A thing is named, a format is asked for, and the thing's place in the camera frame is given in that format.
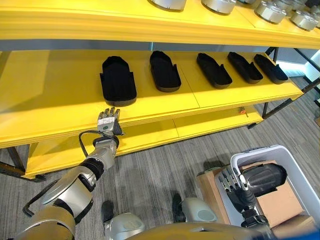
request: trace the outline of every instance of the brown cardboard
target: brown cardboard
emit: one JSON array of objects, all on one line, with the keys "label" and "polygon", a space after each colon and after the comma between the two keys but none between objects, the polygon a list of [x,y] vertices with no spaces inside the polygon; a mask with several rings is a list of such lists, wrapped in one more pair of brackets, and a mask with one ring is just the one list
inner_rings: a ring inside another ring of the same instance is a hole
[{"label": "brown cardboard", "polygon": [[[274,160],[256,162],[244,166],[240,170],[269,163],[276,164],[277,162]],[[256,199],[263,214],[269,221],[270,228],[273,228],[304,211],[288,181],[285,181],[283,185],[278,186],[277,191],[259,196]]]},{"label": "brown cardboard", "polygon": [[219,190],[216,186],[215,175],[222,168],[205,172],[196,177],[197,184],[201,189],[203,200],[211,207],[216,215],[217,223],[230,224],[225,205],[222,202]]},{"label": "brown cardboard", "polygon": [[315,220],[309,215],[294,216],[272,229],[273,234],[279,239],[299,236],[316,230]]}]

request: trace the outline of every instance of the plastic crate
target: plastic crate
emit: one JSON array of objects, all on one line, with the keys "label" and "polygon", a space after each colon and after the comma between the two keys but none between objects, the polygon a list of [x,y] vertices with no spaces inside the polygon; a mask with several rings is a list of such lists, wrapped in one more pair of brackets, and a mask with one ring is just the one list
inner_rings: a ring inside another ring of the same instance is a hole
[{"label": "plastic crate", "polygon": [[[284,146],[273,145],[269,147],[260,147],[235,154],[231,157],[230,165],[227,167],[229,167],[229,171],[232,170],[232,173],[236,176],[236,180],[239,182],[239,179],[237,178],[240,173],[239,167],[268,160],[275,160],[279,165],[282,165],[286,169],[287,181],[292,187],[305,214],[312,216],[315,223],[320,226],[320,199],[311,187],[306,176],[301,171],[294,157]],[[244,219],[234,208],[224,187],[221,184],[218,184],[219,176],[221,175],[218,174],[215,176],[215,182],[217,183],[216,185],[230,223],[235,226],[240,226]]]}]

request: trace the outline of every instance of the shelving unit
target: shelving unit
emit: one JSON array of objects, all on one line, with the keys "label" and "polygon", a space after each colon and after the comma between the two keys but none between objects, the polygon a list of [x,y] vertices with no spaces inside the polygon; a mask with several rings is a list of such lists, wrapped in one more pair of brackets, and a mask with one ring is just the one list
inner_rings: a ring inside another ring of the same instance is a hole
[{"label": "shelving unit", "polygon": [[[253,104],[302,94],[291,80],[276,85],[263,75],[257,84],[246,83],[228,62],[227,52],[207,54],[229,72],[233,83],[228,88],[209,84],[196,63],[196,52],[166,52],[177,64],[182,84],[178,91],[160,92],[151,75],[150,54],[118,50],[7,54],[0,78],[0,147],[33,143],[26,178],[79,164],[83,155],[78,133],[95,129],[97,114],[110,107],[99,78],[108,56],[121,56],[128,62],[137,89],[136,102],[120,107],[120,124],[126,135],[120,139],[119,155],[259,123],[263,119]],[[242,55],[251,62],[255,53]],[[12,85],[14,91],[7,91]],[[244,106],[248,117],[239,114],[238,107]],[[95,137],[89,136],[85,142],[89,150]]]},{"label": "shelving unit", "polygon": [[95,39],[136,42],[320,48],[320,30],[306,32],[288,19],[279,25],[237,2],[228,16],[188,0],[182,12],[147,0],[3,0],[0,39]]},{"label": "shelving unit", "polygon": [[[117,155],[128,154],[159,145],[181,141],[221,130],[259,123],[263,119],[253,106],[247,106],[247,116],[238,109],[197,114],[170,120],[124,127],[126,133],[119,137]],[[93,140],[97,136],[83,136],[88,151],[93,151]],[[34,178],[56,170],[74,167],[84,160],[79,148],[78,136],[63,137],[34,143],[29,149],[29,159],[25,178]]]},{"label": "shelving unit", "polygon": [[[0,40],[71,39],[159,43],[320,48],[320,29],[301,30],[286,17],[280,24],[259,18],[254,8],[237,2],[230,15],[187,0],[182,12],[159,9],[147,0],[3,0]],[[166,52],[178,65],[181,88],[163,93],[153,82],[150,51],[33,50],[0,52],[0,148],[31,144],[26,169],[4,165],[9,175],[32,179],[82,161],[78,133],[95,129],[97,115],[109,107],[102,94],[102,62],[121,56],[134,72],[137,101],[121,108],[127,132],[118,154],[180,141],[239,126],[254,126],[291,103],[302,91],[290,80],[273,84],[263,73],[258,84],[246,83],[227,53],[207,52],[224,64],[233,79],[215,89],[196,64],[197,52]],[[255,53],[240,53],[251,62]],[[287,99],[267,113],[268,102]],[[253,105],[266,103],[262,118]],[[239,115],[246,107],[248,117]],[[87,138],[91,146],[94,136]],[[17,158],[15,163],[21,166]]]},{"label": "shelving unit", "polygon": [[[215,89],[201,73],[196,52],[166,53],[178,65],[182,82],[181,88],[172,93],[156,89],[149,66],[150,51],[11,52],[6,56],[0,78],[0,148],[95,129],[97,114],[109,107],[99,78],[108,56],[121,56],[134,73],[137,100],[120,108],[123,127],[297,98],[302,94],[291,81],[276,85],[265,75],[258,84],[246,83],[228,62],[225,52],[208,53],[218,63],[224,63],[233,79],[230,87]],[[242,54],[248,61],[255,55]]]}]

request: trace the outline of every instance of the black cable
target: black cable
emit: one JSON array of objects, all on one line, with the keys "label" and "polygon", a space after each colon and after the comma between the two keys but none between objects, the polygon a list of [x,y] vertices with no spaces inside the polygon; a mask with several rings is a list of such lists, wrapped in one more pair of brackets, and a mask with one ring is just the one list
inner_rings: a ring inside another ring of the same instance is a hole
[{"label": "black cable", "polygon": [[41,198],[58,180],[51,182],[48,186],[41,190],[35,197],[33,197],[30,201],[26,203],[26,205],[22,208],[22,212],[28,217],[32,217],[34,213],[29,209],[30,205]]},{"label": "black cable", "polygon": [[84,156],[86,156],[86,157],[88,156],[88,152],[87,152],[86,147],[85,147],[85,145],[84,145],[84,143],[82,142],[82,139],[81,139],[81,136],[82,136],[83,134],[100,134],[100,135],[102,135],[102,136],[104,136],[104,137],[107,137],[107,138],[112,139],[109,135],[103,133],[102,131],[87,130],[87,131],[81,132],[81,133],[79,134],[79,143],[80,143],[80,147],[81,147],[81,149],[82,149],[82,152],[83,152]]}]

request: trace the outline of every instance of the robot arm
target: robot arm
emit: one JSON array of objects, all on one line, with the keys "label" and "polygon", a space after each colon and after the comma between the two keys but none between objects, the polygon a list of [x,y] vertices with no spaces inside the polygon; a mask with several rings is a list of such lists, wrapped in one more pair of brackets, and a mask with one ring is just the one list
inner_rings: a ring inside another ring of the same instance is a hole
[{"label": "robot arm", "polygon": [[87,154],[79,135],[81,148],[86,155],[85,160],[67,172],[57,181],[42,198],[44,208],[31,218],[31,223],[15,239],[62,239],[72,240],[75,225],[89,212],[93,205],[91,192],[97,180],[115,162],[119,140],[116,135],[122,135],[118,123],[119,110],[106,109],[98,117],[98,131],[84,133],[99,133],[102,137],[93,141],[94,151]]}]

